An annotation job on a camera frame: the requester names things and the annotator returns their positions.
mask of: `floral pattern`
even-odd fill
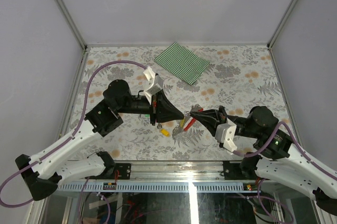
[[[225,106],[228,114],[247,116],[256,105],[266,105],[276,117],[290,124],[281,89],[266,46],[188,46],[210,61],[206,71],[193,85],[179,80],[154,63],[166,47],[91,47],[71,118],[74,128],[81,116],[85,88],[92,73],[101,65],[130,60],[151,66],[164,79],[167,98],[184,114],[191,109],[217,109]],[[131,92],[144,89],[146,78],[136,65],[106,67],[94,78],[89,91],[87,111],[102,100],[102,92],[116,79],[128,82]],[[179,121],[163,123],[170,137],[150,125],[145,115],[120,114],[124,123],[102,140],[80,149],[73,159],[83,159],[94,151],[108,151],[115,160],[238,160],[219,149],[208,130],[199,122],[184,132]],[[242,152],[253,151],[254,139],[235,137]]]

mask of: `white wall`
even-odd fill
[[[273,51],[304,146],[337,170],[337,0],[300,0]]]
[[[81,50],[54,0],[0,0],[0,183],[15,158],[56,139]],[[21,177],[5,187],[7,203],[29,199]],[[22,223],[26,207],[0,207],[1,223]]]
[[[267,43],[291,0],[64,0],[88,44]]]

